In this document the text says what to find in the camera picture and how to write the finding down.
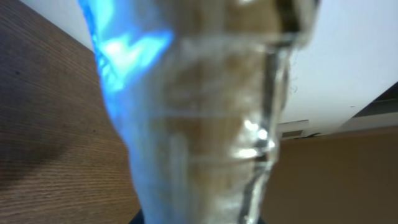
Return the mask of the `orange spaghetti packet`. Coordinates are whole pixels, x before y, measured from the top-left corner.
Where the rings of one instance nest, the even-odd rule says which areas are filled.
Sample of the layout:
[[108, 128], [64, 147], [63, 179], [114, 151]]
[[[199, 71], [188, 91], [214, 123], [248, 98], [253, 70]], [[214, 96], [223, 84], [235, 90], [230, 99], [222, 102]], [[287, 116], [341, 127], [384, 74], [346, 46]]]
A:
[[314, 0], [80, 1], [144, 223], [257, 223]]

